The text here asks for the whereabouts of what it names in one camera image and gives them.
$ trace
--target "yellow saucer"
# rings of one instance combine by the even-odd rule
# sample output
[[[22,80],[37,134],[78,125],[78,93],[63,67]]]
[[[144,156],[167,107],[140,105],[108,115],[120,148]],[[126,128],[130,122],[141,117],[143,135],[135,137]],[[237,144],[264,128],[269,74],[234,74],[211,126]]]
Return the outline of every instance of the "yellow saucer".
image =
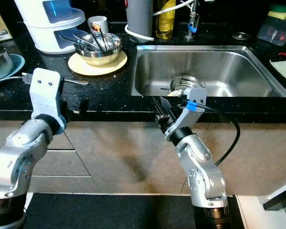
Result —
[[[93,76],[112,73],[122,68],[126,64],[126,62],[127,55],[123,51],[120,52],[120,55],[115,61],[101,66],[89,65],[81,58],[79,54],[75,53],[70,57],[68,61],[68,66],[72,71],[78,74]]]

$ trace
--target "dish soap bottle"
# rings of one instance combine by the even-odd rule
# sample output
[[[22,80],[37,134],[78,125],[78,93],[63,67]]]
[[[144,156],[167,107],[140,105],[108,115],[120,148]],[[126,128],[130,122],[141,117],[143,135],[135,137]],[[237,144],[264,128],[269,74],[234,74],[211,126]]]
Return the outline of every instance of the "dish soap bottle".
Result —
[[[176,5],[176,0],[158,0],[158,10],[165,10]],[[173,35],[175,11],[160,14],[157,16],[156,36],[158,38],[169,40]]]

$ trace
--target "floor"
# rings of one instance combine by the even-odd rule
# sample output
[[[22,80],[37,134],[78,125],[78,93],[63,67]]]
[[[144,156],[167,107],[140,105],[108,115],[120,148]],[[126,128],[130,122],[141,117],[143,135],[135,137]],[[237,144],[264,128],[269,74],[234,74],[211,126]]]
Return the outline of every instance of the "floor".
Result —
[[[30,204],[33,193],[27,194],[25,208]],[[237,196],[245,229],[286,229],[285,211],[265,211],[258,197]]]

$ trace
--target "yellow sponge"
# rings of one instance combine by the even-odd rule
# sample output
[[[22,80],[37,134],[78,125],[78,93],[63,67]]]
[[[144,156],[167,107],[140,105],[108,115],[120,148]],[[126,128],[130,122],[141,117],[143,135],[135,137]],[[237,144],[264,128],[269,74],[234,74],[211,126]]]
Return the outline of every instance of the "yellow sponge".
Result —
[[[286,13],[279,13],[279,12],[269,11],[268,16],[274,17],[274,18],[279,18],[281,20],[286,20]]]

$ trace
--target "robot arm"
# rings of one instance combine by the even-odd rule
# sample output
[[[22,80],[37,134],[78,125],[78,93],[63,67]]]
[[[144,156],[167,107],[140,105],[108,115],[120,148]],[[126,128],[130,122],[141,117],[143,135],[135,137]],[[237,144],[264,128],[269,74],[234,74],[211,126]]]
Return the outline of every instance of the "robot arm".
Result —
[[[184,94],[187,102],[182,110],[173,108],[164,98],[160,98],[160,102],[154,100],[156,121],[165,139],[175,145],[175,152],[187,176],[196,228],[229,229],[228,201],[222,172],[213,162],[209,149],[190,129],[204,112],[193,101],[204,104],[206,89],[186,88]]]
[[[46,154],[53,135],[66,127],[60,113],[61,87],[62,77],[57,72],[35,69],[30,86],[32,119],[10,134],[0,148],[0,229],[17,229],[24,223],[33,168]]]

